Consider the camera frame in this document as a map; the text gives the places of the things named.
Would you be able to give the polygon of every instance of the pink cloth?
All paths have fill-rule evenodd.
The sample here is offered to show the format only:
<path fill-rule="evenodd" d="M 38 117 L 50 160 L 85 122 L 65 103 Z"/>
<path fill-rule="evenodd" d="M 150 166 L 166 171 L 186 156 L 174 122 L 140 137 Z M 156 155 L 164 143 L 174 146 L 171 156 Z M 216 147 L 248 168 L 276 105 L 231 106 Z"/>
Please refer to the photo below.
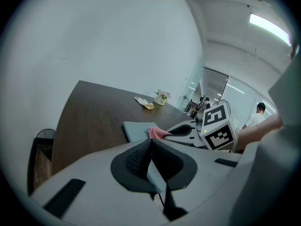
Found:
<path fill-rule="evenodd" d="M 149 128 L 150 139 L 163 139 L 164 136 L 171 135 L 169 132 L 161 130 L 158 127 L 152 126 Z"/>

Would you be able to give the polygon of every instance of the white glove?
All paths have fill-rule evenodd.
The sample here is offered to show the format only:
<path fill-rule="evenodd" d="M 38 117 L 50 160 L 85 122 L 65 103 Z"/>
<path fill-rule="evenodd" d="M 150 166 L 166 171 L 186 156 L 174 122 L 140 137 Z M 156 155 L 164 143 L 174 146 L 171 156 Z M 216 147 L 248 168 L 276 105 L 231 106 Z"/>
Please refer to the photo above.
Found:
<path fill-rule="evenodd" d="M 149 109 L 149 110 L 155 108 L 154 105 L 153 105 L 152 103 L 148 103 L 147 100 L 145 100 L 145 99 L 142 99 L 142 98 L 137 97 L 137 96 L 135 96 L 134 99 L 135 99 L 136 101 L 138 101 L 138 103 L 139 103 L 140 105 L 145 106 L 145 107 L 146 107 L 147 109 Z"/>

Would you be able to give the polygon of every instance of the wooden table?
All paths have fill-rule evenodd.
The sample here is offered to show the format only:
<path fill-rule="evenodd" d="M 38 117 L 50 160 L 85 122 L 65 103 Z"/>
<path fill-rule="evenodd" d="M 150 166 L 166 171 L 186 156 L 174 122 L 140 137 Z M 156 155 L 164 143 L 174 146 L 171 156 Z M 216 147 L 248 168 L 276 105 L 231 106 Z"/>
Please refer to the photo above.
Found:
<path fill-rule="evenodd" d="M 155 122 L 168 130 L 175 124 L 191 120 L 172 105 L 154 103 L 146 109 L 134 96 L 153 102 L 152 97 L 108 86 L 79 81 L 70 94 L 57 126 L 52 152 L 53 174 L 79 158 L 128 143 L 124 121 Z"/>

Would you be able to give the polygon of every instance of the man in white shirt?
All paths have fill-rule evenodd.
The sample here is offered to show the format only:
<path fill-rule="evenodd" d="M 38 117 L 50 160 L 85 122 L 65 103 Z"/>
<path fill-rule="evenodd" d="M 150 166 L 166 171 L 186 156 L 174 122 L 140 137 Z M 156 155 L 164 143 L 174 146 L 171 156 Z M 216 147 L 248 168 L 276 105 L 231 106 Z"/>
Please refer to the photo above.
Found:
<path fill-rule="evenodd" d="M 256 126 L 257 124 L 263 122 L 264 121 L 264 116 L 263 116 L 264 111 L 265 111 L 265 104 L 264 103 L 259 103 L 257 105 L 256 114 L 252 114 L 250 116 L 247 123 L 243 126 L 243 129 L 248 128 L 248 127 Z"/>

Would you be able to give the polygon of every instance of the black rubber pad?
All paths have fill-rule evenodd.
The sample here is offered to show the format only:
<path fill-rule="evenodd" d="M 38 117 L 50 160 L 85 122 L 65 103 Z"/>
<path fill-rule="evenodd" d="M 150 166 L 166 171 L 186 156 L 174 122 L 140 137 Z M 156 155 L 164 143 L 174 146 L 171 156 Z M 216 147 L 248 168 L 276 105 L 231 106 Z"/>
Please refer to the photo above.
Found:
<path fill-rule="evenodd" d="M 226 165 L 226 166 L 229 166 L 229 167 L 233 167 L 233 168 L 236 167 L 236 165 L 238 163 L 236 161 L 229 161 L 229 160 L 222 159 L 222 158 L 218 158 L 214 162 L 222 164 L 222 165 Z"/>
<path fill-rule="evenodd" d="M 71 179 L 45 206 L 44 209 L 60 218 L 69 208 L 86 182 Z"/>

